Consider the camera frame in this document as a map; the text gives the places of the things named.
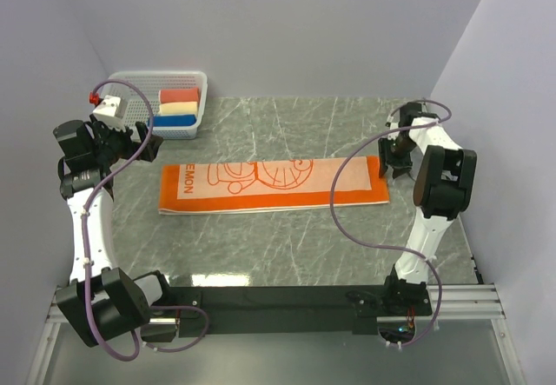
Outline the orange cartoon towel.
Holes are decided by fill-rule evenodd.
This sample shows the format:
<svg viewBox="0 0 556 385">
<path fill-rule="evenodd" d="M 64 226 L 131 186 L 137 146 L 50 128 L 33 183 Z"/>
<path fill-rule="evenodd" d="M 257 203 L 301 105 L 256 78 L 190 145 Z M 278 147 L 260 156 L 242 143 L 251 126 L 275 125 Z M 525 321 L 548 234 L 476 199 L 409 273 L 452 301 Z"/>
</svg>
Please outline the orange cartoon towel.
<svg viewBox="0 0 556 385">
<path fill-rule="evenodd" d="M 379 158 L 349 161 L 337 183 L 341 158 L 242 163 L 186 163 L 162 167 L 158 211 L 193 215 L 314 209 L 389 202 Z"/>
</svg>

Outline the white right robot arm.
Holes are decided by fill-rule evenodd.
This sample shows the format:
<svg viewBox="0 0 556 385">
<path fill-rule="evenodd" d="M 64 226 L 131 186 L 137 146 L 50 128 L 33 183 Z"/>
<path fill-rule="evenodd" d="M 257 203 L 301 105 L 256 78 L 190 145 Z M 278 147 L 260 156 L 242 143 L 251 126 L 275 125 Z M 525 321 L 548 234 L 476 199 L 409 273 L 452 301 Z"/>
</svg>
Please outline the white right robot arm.
<svg viewBox="0 0 556 385">
<path fill-rule="evenodd" d="M 382 293 L 383 307 L 393 315 L 427 303 L 428 264 L 447 229 L 470 203 L 477 164 L 476 152 L 454 142 L 440 118 L 424 110 L 423 102 L 405 103 L 398 112 L 397 122 L 387 119 L 388 128 L 397 134 L 379 139 L 379 175 L 388 169 L 394 178 L 410 173 L 414 149 L 422 160 L 414 183 L 414 224 Z"/>
</svg>

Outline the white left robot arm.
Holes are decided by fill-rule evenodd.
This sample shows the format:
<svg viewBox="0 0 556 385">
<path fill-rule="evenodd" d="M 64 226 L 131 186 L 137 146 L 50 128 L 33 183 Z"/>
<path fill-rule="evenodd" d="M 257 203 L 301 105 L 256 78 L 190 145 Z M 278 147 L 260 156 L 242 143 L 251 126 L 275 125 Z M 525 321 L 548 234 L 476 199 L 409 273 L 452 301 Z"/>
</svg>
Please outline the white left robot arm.
<svg viewBox="0 0 556 385">
<path fill-rule="evenodd" d="M 85 345 L 95 347 L 168 315 L 175 296 L 160 271 L 136 279 L 116 264 L 112 235 L 112 166 L 119 160 L 151 162 L 162 144 L 145 123 L 112 129 L 100 120 L 71 120 L 53 135 L 63 156 L 60 193 L 72 218 L 73 266 L 56 304 Z"/>
</svg>

